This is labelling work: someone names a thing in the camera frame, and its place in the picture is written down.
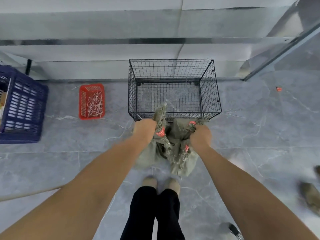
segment gray marble floor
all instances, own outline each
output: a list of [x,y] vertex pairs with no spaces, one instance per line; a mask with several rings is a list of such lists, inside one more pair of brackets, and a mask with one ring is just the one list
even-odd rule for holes
[[[320,189],[313,166],[320,164],[319,71],[276,71],[248,82],[220,82],[223,112],[209,122],[212,146],[284,202],[318,237],[320,218],[298,194],[299,180]],[[67,183],[99,153],[127,136],[126,82],[104,83],[106,115],[78,118],[81,83],[49,83],[50,96],[42,140],[0,145],[0,196],[27,193]],[[129,206],[142,179],[169,177],[168,165],[132,169],[115,194],[94,239],[119,239]],[[215,239],[222,222],[234,222],[204,164],[181,181],[180,224],[187,239]],[[54,192],[0,203],[0,232]]]

